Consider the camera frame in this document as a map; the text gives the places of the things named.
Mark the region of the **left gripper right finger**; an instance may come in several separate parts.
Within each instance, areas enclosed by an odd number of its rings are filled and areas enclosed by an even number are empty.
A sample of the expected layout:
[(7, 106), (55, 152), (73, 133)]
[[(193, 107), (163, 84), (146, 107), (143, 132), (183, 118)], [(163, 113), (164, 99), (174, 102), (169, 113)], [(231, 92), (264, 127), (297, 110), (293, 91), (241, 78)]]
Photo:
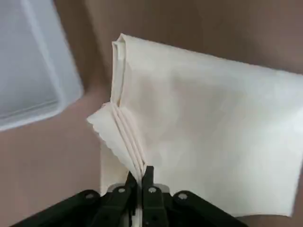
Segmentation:
[(246, 224), (190, 191), (174, 195), (169, 187), (153, 182), (154, 167), (142, 178), (144, 227), (245, 227)]

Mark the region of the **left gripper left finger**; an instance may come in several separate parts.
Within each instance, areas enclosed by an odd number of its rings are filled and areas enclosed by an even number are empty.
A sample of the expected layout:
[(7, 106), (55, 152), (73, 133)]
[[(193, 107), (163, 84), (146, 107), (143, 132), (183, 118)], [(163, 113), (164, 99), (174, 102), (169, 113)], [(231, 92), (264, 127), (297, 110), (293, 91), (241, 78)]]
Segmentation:
[(95, 190), (84, 190), (13, 226), (130, 227), (136, 193), (137, 181), (128, 173), (125, 183), (111, 185), (103, 196)]

